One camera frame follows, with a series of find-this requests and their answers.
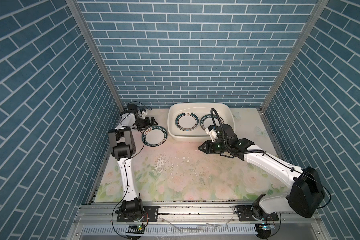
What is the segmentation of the small green rim plate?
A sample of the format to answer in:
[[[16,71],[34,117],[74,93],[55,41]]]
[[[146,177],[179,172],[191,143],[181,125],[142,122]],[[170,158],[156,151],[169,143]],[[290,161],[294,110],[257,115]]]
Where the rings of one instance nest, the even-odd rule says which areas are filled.
[[[142,141],[148,147],[158,147],[168,138],[168,132],[164,127],[152,126],[143,131]]]

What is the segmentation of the green red rim plate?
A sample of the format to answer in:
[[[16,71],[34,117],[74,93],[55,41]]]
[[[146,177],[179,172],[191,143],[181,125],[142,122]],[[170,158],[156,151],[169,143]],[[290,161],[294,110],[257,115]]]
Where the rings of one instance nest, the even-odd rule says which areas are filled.
[[[184,112],[176,117],[175,125],[181,131],[192,131],[199,125],[199,118],[194,113]]]

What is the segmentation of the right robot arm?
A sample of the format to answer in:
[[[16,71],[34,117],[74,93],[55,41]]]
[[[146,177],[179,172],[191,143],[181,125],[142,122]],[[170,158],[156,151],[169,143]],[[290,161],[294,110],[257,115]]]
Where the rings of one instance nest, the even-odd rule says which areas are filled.
[[[268,154],[251,140],[239,139],[230,125],[210,125],[205,132],[210,139],[199,146],[200,151],[239,158],[263,169],[287,187],[288,190],[278,196],[262,194],[252,203],[251,211],[256,220],[262,221],[276,212],[295,212],[311,218],[324,200],[325,188],[315,169],[294,166]]]

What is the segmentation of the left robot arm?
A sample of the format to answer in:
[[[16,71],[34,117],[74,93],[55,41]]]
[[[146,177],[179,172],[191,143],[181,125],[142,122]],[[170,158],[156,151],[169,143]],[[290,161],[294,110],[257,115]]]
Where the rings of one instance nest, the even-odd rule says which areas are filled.
[[[137,156],[133,130],[143,133],[158,123],[148,117],[151,107],[140,102],[130,102],[121,112],[121,120],[116,128],[108,131],[111,155],[118,163],[122,176],[123,197],[118,211],[118,220],[126,222],[144,221],[148,215],[143,206],[139,191],[136,188],[132,158]]]

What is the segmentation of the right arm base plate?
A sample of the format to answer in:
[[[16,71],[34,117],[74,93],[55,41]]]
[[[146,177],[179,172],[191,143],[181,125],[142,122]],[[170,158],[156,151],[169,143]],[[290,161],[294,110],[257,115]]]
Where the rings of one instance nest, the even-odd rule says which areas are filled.
[[[267,214],[258,207],[252,205],[239,205],[233,207],[234,213],[238,216],[240,222],[258,221],[276,222],[279,220],[277,213]]]

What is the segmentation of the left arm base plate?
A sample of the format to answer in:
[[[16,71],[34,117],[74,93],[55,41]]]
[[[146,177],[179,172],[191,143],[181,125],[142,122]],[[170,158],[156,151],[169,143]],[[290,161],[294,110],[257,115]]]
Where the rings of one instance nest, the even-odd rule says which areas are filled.
[[[143,218],[148,223],[154,223],[158,220],[159,206],[144,206],[142,210],[131,213],[123,213],[119,209],[115,211],[115,214],[117,215],[118,223],[142,222]]]

